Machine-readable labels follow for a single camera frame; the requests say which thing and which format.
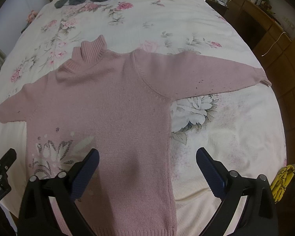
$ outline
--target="bed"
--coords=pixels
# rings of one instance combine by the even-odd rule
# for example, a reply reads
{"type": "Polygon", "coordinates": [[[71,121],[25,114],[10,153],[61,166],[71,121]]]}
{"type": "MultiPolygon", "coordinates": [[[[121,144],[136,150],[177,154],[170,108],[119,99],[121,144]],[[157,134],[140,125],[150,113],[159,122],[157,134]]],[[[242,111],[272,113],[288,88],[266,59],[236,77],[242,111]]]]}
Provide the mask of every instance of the bed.
{"type": "MultiPolygon", "coordinates": [[[[128,53],[177,54],[185,50],[261,68],[232,26],[205,0],[87,0],[77,6],[45,5],[23,32],[0,72],[0,103],[58,68],[82,41],[103,34],[108,49],[128,53]]],[[[205,147],[228,170],[271,182],[286,165],[285,137],[276,97],[264,84],[242,90],[175,101],[171,110],[171,182],[177,235],[198,236],[220,204],[197,167],[205,147]]],[[[26,182],[26,123],[0,123],[0,157],[9,149],[17,160],[8,171],[12,191],[2,204],[18,215],[26,182]]],[[[225,235],[239,220],[242,198],[225,235]]]]}

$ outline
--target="pink flower print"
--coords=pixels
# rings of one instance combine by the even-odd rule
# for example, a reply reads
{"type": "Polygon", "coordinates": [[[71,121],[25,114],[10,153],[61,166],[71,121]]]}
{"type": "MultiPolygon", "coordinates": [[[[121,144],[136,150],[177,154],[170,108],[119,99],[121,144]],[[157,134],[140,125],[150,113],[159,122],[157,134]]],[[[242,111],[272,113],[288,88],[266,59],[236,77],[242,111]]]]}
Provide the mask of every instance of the pink flower print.
{"type": "Polygon", "coordinates": [[[87,3],[84,7],[82,7],[79,11],[80,12],[83,12],[83,11],[94,11],[94,10],[96,10],[99,7],[100,7],[100,5],[90,2],[90,3],[87,3]]]}
{"type": "Polygon", "coordinates": [[[222,45],[217,42],[211,42],[211,44],[213,45],[214,48],[222,47],[222,45]]]}
{"type": "Polygon", "coordinates": [[[68,28],[74,27],[74,25],[75,25],[76,23],[77,23],[77,22],[76,22],[76,19],[75,19],[75,18],[73,18],[73,19],[71,19],[71,20],[68,20],[68,21],[62,21],[62,22],[61,22],[61,24],[62,24],[61,28],[62,28],[62,29],[68,29],[68,28]]]}
{"type": "Polygon", "coordinates": [[[129,9],[132,8],[133,4],[129,3],[129,2],[119,2],[118,3],[118,7],[115,9],[116,11],[121,11],[121,10],[125,10],[125,9],[129,9]]]}
{"type": "Polygon", "coordinates": [[[50,52],[51,56],[55,56],[56,58],[60,58],[67,54],[66,51],[55,51],[55,52],[50,52]]]}
{"type": "Polygon", "coordinates": [[[62,47],[64,47],[64,46],[66,46],[66,44],[67,44],[66,42],[59,42],[59,43],[58,43],[58,47],[59,47],[59,48],[62,48],[62,47]]]}
{"type": "Polygon", "coordinates": [[[21,76],[20,76],[20,71],[21,71],[21,67],[18,67],[15,69],[14,73],[12,74],[11,76],[11,82],[16,82],[17,79],[19,79],[21,76]]]}
{"type": "Polygon", "coordinates": [[[57,20],[55,20],[55,19],[50,21],[49,24],[48,24],[48,27],[53,26],[54,24],[56,24],[56,22],[57,22],[57,20]]]}
{"type": "Polygon", "coordinates": [[[145,41],[140,45],[140,49],[146,52],[156,52],[159,45],[156,42],[145,41]]]}
{"type": "Polygon", "coordinates": [[[56,22],[57,22],[57,20],[52,20],[52,21],[50,21],[47,25],[45,25],[45,26],[43,26],[42,28],[41,28],[41,30],[43,31],[43,32],[46,32],[47,30],[48,30],[48,28],[50,28],[50,27],[52,27],[54,24],[56,24],[56,22]]]}

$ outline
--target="sweater seam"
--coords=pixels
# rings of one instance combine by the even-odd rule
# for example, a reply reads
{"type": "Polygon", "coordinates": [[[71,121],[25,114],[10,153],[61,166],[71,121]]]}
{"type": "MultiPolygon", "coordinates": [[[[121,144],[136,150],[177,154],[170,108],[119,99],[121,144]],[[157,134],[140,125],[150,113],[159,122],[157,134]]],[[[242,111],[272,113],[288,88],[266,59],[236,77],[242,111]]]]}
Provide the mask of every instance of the sweater seam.
{"type": "Polygon", "coordinates": [[[156,97],[157,98],[170,100],[169,97],[166,97],[165,95],[162,95],[162,94],[158,93],[150,84],[147,83],[147,80],[143,77],[144,76],[144,72],[141,70],[141,68],[138,66],[138,64],[136,62],[136,56],[135,56],[135,52],[136,51],[137,50],[134,50],[133,51],[133,54],[132,54],[133,58],[132,58],[132,60],[133,60],[134,67],[136,69],[136,73],[139,75],[139,78],[143,82],[143,85],[146,86],[149,90],[151,90],[154,95],[156,94],[156,97]]]}
{"type": "MultiPolygon", "coordinates": [[[[164,100],[170,100],[170,98],[161,95],[160,93],[158,93],[152,86],[150,86],[146,80],[144,80],[143,75],[144,73],[142,72],[142,70],[140,69],[140,67],[138,66],[138,64],[136,63],[136,57],[135,57],[135,52],[136,50],[133,51],[133,63],[134,63],[134,67],[136,69],[137,74],[139,75],[139,78],[141,79],[141,81],[143,82],[143,85],[145,87],[147,87],[153,95],[156,95],[157,98],[161,98],[164,100]]],[[[167,181],[167,194],[168,194],[168,202],[169,202],[169,206],[170,206],[170,219],[171,219],[171,227],[173,229],[176,229],[176,222],[175,222],[175,213],[176,213],[176,209],[175,209],[175,201],[174,201],[174,194],[173,194],[173,186],[171,183],[171,172],[170,172],[170,138],[171,138],[171,129],[170,129],[170,125],[168,128],[168,132],[169,132],[169,139],[167,141],[167,147],[166,147],[166,166],[167,166],[167,170],[166,170],[166,181],[167,181]]]]}

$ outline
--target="pink sweater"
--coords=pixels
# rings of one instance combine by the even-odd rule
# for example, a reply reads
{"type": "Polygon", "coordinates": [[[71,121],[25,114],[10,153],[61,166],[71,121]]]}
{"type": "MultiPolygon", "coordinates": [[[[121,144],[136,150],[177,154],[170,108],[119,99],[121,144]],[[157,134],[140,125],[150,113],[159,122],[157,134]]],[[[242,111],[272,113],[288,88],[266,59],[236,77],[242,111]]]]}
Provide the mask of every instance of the pink sweater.
{"type": "Polygon", "coordinates": [[[192,52],[118,54],[101,35],[4,101],[0,122],[27,122],[27,176],[54,177],[98,149],[99,167],[76,201],[98,236],[173,236],[171,102],[260,81],[270,85],[263,69],[192,52]]]}

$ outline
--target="floral embroidery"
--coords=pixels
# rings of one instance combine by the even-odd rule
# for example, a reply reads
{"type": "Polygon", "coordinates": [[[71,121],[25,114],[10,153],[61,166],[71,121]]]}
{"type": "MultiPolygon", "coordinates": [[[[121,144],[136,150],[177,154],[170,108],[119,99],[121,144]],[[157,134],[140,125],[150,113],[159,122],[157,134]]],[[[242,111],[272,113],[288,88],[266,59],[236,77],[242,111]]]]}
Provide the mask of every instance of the floral embroidery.
{"type": "Polygon", "coordinates": [[[218,101],[217,94],[174,101],[171,105],[171,137],[186,145],[185,132],[192,129],[201,131],[211,122],[214,119],[218,101]]]}
{"type": "Polygon", "coordinates": [[[47,25],[45,25],[41,28],[41,31],[46,32],[50,27],[52,27],[54,24],[56,24],[56,22],[57,22],[57,20],[55,20],[55,19],[50,21],[47,25]]]}
{"type": "Polygon", "coordinates": [[[133,4],[129,2],[119,2],[118,7],[115,9],[116,11],[126,10],[132,8],[133,4]]]}
{"type": "Polygon", "coordinates": [[[140,49],[146,51],[146,52],[156,52],[159,45],[156,42],[152,41],[145,41],[140,45],[140,49]]]}
{"type": "Polygon", "coordinates": [[[28,167],[34,170],[34,175],[40,179],[54,177],[60,171],[69,171],[74,163],[81,161],[89,152],[87,148],[94,137],[89,136],[77,143],[74,140],[61,141],[58,147],[51,140],[44,145],[36,143],[36,154],[28,167]]]}

